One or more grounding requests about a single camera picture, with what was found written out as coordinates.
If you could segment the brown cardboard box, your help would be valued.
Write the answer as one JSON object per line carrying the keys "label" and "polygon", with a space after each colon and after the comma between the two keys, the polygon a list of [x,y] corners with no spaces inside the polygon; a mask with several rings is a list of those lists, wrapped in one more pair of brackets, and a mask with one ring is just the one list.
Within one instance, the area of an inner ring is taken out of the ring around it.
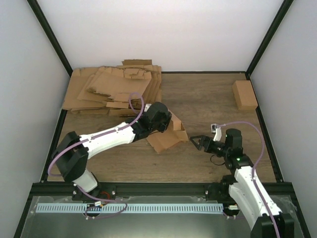
{"label": "brown cardboard box", "polygon": [[254,111],[258,107],[252,84],[248,80],[237,80],[232,85],[237,108],[242,111]]}
{"label": "brown cardboard box", "polygon": [[183,122],[171,112],[171,120],[165,132],[155,131],[147,138],[149,144],[159,154],[181,142],[188,142],[188,134]]}

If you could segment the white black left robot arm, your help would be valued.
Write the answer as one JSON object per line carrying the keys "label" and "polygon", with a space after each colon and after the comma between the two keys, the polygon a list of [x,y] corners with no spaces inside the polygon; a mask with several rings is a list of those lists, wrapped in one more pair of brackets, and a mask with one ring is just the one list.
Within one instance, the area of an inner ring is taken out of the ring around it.
{"label": "white black left robot arm", "polygon": [[171,118],[167,106],[155,102],[145,105],[138,115],[110,129],[83,135],[71,131],[54,151],[52,163],[65,182],[78,185],[88,199],[96,200],[100,197],[101,187],[87,169],[88,160],[113,147],[145,139],[154,132],[165,132]]}

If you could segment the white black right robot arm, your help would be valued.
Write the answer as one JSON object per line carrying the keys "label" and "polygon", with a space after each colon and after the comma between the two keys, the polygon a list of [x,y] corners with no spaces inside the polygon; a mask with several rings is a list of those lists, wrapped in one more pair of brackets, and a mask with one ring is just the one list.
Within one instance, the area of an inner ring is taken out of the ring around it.
{"label": "white black right robot arm", "polygon": [[241,131],[227,129],[222,142],[220,126],[213,124],[211,127],[214,137],[198,135],[190,137],[190,141],[198,150],[223,158],[231,174],[209,186],[207,194],[218,190],[218,196],[232,199],[248,222],[252,238],[293,238],[294,220],[290,214],[282,212],[259,181],[255,165],[243,152]]}

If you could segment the folded brown cardboard box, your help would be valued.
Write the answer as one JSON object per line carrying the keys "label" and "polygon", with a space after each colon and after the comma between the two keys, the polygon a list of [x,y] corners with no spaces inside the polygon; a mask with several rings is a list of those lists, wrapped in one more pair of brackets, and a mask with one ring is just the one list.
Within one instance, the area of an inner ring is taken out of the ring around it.
{"label": "folded brown cardboard box", "polygon": [[237,80],[232,85],[237,108],[242,111],[254,111],[258,107],[252,84],[248,80]]}

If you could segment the stack of flat cardboard blanks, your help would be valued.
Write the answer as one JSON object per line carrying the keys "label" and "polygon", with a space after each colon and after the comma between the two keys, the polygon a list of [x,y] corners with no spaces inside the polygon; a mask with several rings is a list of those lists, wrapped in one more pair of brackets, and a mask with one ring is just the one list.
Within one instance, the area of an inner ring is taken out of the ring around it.
{"label": "stack of flat cardboard blanks", "polygon": [[127,117],[141,104],[161,101],[161,66],[150,59],[125,59],[118,66],[77,68],[62,108],[72,113]]}

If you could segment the light blue slotted strip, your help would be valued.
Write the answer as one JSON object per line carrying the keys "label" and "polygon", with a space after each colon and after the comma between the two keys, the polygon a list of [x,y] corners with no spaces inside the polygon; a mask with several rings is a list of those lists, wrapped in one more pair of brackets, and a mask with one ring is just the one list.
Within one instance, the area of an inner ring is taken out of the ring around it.
{"label": "light blue slotted strip", "polygon": [[119,211],[129,214],[222,214],[222,204],[190,203],[190,204],[108,204],[93,207],[92,204],[79,203],[39,203],[36,213],[101,213],[115,214]]}

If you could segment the clear acrylic front plate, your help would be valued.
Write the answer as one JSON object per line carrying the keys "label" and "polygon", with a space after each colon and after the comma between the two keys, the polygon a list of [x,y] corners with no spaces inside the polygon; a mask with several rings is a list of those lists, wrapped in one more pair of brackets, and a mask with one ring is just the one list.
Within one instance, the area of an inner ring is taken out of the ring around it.
{"label": "clear acrylic front plate", "polygon": [[[250,227],[242,212],[220,214],[36,213],[39,203],[79,203],[69,197],[32,199],[22,238],[248,238]],[[212,203],[201,197],[150,196],[120,199],[117,204]]]}

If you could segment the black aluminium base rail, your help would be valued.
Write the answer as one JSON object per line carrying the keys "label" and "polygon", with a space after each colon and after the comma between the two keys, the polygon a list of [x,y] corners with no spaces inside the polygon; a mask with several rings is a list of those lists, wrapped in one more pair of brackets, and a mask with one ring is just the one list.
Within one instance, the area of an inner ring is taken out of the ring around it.
{"label": "black aluminium base rail", "polygon": [[[233,202],[222,185],[214,183],[149,183],[149,182],[102,182],[101,191],[117,197],[132,196],[196,196],[208,201]],[[34,196],[70,196],[75,201],[91,201],[73,184],[65,182],[34,183],[28,198]]]}

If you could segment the black right corner frame post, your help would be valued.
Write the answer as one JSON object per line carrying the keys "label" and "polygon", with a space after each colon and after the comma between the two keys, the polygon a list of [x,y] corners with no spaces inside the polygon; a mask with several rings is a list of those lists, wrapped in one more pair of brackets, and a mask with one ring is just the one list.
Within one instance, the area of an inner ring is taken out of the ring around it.
{"label": "black right corner frame post", "polygon": [[270,24],[263,40],[261,41],[260,46],[258,47],[254,57],[251,60],[247,70],[246,70],[246,78],[251,80],[251,75],[254,72],[255,68],[257,67],[260,59],[262,58],[264,52],[266,51],[267,47],[269,46],[271,40],[273,39],[275,33],[277,32],[280,24],[282,23],[285,15],[287,14],[289,8],[291,7],[293,0],[284,0],[278,9],[272,23]]}

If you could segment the black corner frame post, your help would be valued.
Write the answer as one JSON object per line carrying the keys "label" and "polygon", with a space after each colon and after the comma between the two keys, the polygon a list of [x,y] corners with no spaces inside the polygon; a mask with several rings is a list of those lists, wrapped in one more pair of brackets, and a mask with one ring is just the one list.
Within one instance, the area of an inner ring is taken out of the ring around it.
{"label": "black corner frame post", "polygon": [[37,0],[27,0],[30,8],[32,9],[36,19],[38,20],[40,26],[42,27],[45,35],[47,36],[50,44],[52,45],[54,51],[56,52],[60,62],[62,63],[64,69],[66,70],[69,76],[72,75],[73,69],[61,47],[59,44],[44,12],[42,11]]}
{"label": "black corner frame post", "polygon": [[287,14],[289,8],[291,7],[293,0],[284,0],[278,9],[272,23],[270,24],[263,40],[261,41],[260,46],[258,47],[254,57],[251,60],[247,70],[246,70],[246,78],[251,80],[251,75],[254,72],[255,68],[257,67],[260,59],[262,58],[264,52],[266,51],[267,47],[269,46],[271,40],[273,39],[275,33],[277,32],[280,24],[282,23],[285,15]]}

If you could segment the black left corner frame post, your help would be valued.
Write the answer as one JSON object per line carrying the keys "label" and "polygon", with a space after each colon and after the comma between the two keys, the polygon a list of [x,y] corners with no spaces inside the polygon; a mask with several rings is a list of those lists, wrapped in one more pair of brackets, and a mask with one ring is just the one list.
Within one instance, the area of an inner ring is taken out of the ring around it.
{"label": "black left corner frame post", "polygon": [[54,51],[56,52],[60,62],[62,63],[64,69],[66,70],[69,76],[72,75],[73,69],[61,47],[59,44],[44,12],[42,11],[37,0],[27,0],[30,8],[32,9],[36,19],[38,20],[40,26],[42,27],[45,35],[47,36],[50,44],[52,45]]}

